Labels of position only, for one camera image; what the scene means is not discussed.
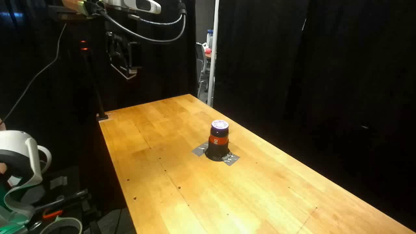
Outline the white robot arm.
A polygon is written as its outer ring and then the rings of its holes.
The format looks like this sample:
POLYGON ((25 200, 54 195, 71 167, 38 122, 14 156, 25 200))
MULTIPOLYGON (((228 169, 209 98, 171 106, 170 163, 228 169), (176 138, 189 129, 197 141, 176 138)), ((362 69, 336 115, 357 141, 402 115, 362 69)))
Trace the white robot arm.
POLYGON ((35 208, 29 204, 16 202, 11 198, 12 193, 38 185, 42 173, 51 164, 51 154, 44 146, 24 132, 1 130, 0 132, 0 161, 7 165, 10 176, 19 178, 3 197, 2 202, 11 212, 31 217, 35 208))

